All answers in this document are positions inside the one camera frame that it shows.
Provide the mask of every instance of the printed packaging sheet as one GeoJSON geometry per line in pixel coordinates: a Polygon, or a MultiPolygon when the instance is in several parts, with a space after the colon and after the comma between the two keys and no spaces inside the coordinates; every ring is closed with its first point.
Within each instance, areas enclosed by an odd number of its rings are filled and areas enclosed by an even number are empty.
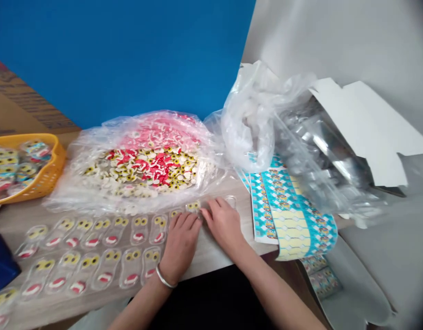
{"type": "Polygon", "coordinates": [[[279,156],[268,171],[249,175],[255,241],[279,244],[279,261],[327,253],[338,230],[330,214],[320,214],[302,195],[279,156]]]}

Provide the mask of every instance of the plastic bag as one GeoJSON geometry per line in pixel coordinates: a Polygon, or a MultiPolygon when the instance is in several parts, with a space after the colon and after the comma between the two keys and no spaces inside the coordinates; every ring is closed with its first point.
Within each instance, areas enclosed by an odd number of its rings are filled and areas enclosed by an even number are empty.
{"type": "Polygon", "coordinates": [[[54,212],[135,215],[184,204],[217,176],[211,133],[169,110],[118,117],[80,133],[44,206],[54,212]]]}
{"type": "Polygon", "coordinates": [[[306,74],[282,82],[261,61],[243,64],[223,110],[205,119],[222,146],[220,154],[246,172],[267,170],[275,147],[274,112],[307,102],[315,80],[314,74],[306,74]]]}

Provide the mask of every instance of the bracelet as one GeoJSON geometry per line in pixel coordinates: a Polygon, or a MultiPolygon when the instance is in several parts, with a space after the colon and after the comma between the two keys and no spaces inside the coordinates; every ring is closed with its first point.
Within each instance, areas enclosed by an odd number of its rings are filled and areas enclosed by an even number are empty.
{"type": "Polygon", "coordinates": [[[170,289],[174,289],[174,288],[176,288],[178,285],[176,284],[176,285],[170,285],[166,280],[164,280],[164,277],[162,277],[162,275],[161,275],[161,271],[159,270],[159,264],[157,264],[156,265],[156,273],[158,274],[158,276],[159,276],[159,279],[161,280],[161,282],[165,285],[165,286],[168,286],[170,289]]]}

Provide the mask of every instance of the dark blue object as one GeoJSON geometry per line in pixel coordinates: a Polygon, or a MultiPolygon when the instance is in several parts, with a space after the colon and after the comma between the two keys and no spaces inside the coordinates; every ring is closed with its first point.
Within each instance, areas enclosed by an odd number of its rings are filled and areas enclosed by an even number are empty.
{"type": "Polygon", "coordinates": [[[0,1],[0,60],[81,128],[160,109],[203,119],[236,79],[254,5],[0,1]]]}
{"type": "Polygon", "coordinates": [[[15,279],[21,270],[0,234],[0,290],[15,279]]]}

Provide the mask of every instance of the basket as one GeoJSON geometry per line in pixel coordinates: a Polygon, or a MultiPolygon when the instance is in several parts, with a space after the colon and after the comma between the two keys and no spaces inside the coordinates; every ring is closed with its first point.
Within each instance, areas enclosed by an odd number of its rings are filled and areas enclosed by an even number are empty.
{"type": "Polygon", "coordinates": [[[48,195],[54,190],[55,183],[60,177],[66,160],[66,151],[63,149],[57,136],[48,133],[18,134],[0,137],[0,146],[19,149],[19,146],[30,140],[40,139],[49,146],[51,160],[37,174],[34,181],[21,192],[7,198],[0,199],[0,204],[11,204],[48,195]]]}

